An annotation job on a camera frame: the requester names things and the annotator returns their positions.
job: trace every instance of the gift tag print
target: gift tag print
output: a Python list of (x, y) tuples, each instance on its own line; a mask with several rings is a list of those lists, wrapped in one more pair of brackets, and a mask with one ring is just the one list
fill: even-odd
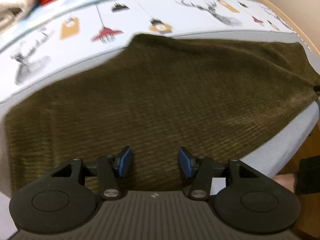
[(118, 35), (118, 34), (123, 33), (123, 31), (121, 31), (121, 30), (112, 30), (111, 28), (106, 27), (103, 24), (103, 21), (102, 21), (102, 18), (101, 18), (101, 14), (100, 14), (100, 11), (99, 11), (99, 8), (98, 8), (97, 5), (96, 5), (96, 8), (97, 8), (97, 11), (98, 11), (98, 14), (99, 14), (99, 17), (100, 17), (100, 21), (101, 21), (101, 24), (102, 24), (102, 29), (99, 31), (99, 33), (96, 36), (91, 38), (91, 41), (93, 42), (93, 41), (100, 40), (102, 43), (109, 43), (109, 42), (115, 41), (116, 40), (115, 36)]
[(22, 85), (26, 80), (38, 73), (40, 70), (44, 70), (51, 61), (49, 56), (43, 56), (33, 61), (30, 60), (30, 57), (37, 51), (37, 49), (46, 43), (54, 34), (54, 30), (48, 32), (45, 27), (39, 29), (39, 32), (41, 32), (42, 37), (35, 40), (34, 46), (30, 47), (25, 55), (22, 54), (21, 50), (26, 41), (21, 41), (17, 51), (10, 55), (10, 58), (19, 62), (15, 77), (16, 85)]
[(264, 23), (263, 23), (262, 20), (259, 20), (259, 19), (257, 19), (256, 17), (253, 17), (253, 16), (252, 16), (252, 18), (253, 18), (253, 20), (254, 20), (255, 23), (258, 23), (258, 24), (260, 24), (262, 27), (264, 27)]
[(158, 19), (152, 19), (150, 22), (151, 26), (149, 26), (149, 30), (151, 30), (152, 32), (158, 32), (160, 34), (172, 32), (172, 26), (169, 24), (163, 23)]
[(217, 0), (217, 2), (220, 3), (221, 5), (223, 5), (225, 8), (227, 8), (229, 11), (231, 11), (233, 13), (240, 13), (237, 9), (233, 8), (230, 4), (228, 4), (224, 0)]
[(61, 27), (60, 40), (75, 36), (80, 32), (79, 18), (71, 17), (64, 21)]
[(242, 26), (242, 22), (234, 17), (226, 17), (220, 14), (217, 14), (216, 13), (217, 4), (215, 2), (202, 0), (205, 3), (205, 6), (202, 6), (200, 4), (197, 4), (196, 1), (197, 0), (179, 0), (179, 1), (176, 1), (176, 3), (187, 6), (187, 7), (197, 8), (201, 11), (206, 11), (210, 13), (218, 21), (220, 21), (221, 23), (227, 26), (232, 26), (232, 27)]
[(271, 25), (274, 29), (276, 29), (276, 30), (279, 31), (279, 28), (278, 28), (277, 26), (275, 26), (272, 22), (268, 21), (268, 23), (270, 23), (270, 25)]
[(115, 1), (115, 5), (111, 9), (112, 12), (119, 12), (124, 10), (130, 10), (130, 8), (126, 5), (118, 4), (116, 1)]

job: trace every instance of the corduroy fabric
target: corduroy fabric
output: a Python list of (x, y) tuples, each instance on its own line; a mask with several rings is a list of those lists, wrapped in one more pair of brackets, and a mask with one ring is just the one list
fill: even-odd
[(134, 160), (122, 187), (181, 189), (188, 182), (179, 146), (217, 161), (241, 158), (309, 106), (315, 85), (320, 77), (300, 43), (140, 34), (117, 57), (7, 114), (12, 188), (72, 157), (91, 161), (130, 145)]

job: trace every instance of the silver rivet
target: silver rivet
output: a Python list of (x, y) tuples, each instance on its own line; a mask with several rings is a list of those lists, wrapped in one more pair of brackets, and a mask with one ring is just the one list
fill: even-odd
[(106, 197), (116, 197), (119, 195), (119, 191), (114, 189), (114, 188), (110, 188), (110, 189), (106, 189), (103, 194), (106, 196)]
[(204, 190), (201, 190), (201, 189), (196, 189), (196, 190), (193, 190), (191, 192), (191, 196), (193, 196), (195, 198), (203, 198), (206, 195), (207, 195), (207, 193)]

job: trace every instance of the white fabric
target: white fabric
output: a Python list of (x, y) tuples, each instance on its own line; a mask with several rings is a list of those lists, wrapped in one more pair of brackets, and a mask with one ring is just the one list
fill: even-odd
[(6, 240), (12, 236), (17, 228), (9, 213), (10, 198), (0, 192), (0, 240)]
[(36, 3), (37, 0), (0, 0), (0, 33), (26, 17)]

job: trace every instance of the round black pad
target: round black pad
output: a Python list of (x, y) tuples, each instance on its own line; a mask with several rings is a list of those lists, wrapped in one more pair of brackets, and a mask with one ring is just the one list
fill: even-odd
[(235, 229), (251, 234), (272, 234), (295, 223), (300, 214), (300, 201), (275, 182), (267, 186), (241, 183), (221, 190), (214, 198), (213, 208)]
[(278, 199), (267, 192), (252, 191), (242, 195), (241, 203), (254, 212), (270, 212), (278, 206)]
[(71, 178), (34, 181), (17, 191), (9, 210), (14, 222), (26, 231), (53, 234), (84, 224), (94, 213), (96, 197)]
[(53, 212), (64, 208), (69, 203), (69, 196), (58, 190), (47, 190), (38, 193), (32, 200), (32, 205), (40, 211)]

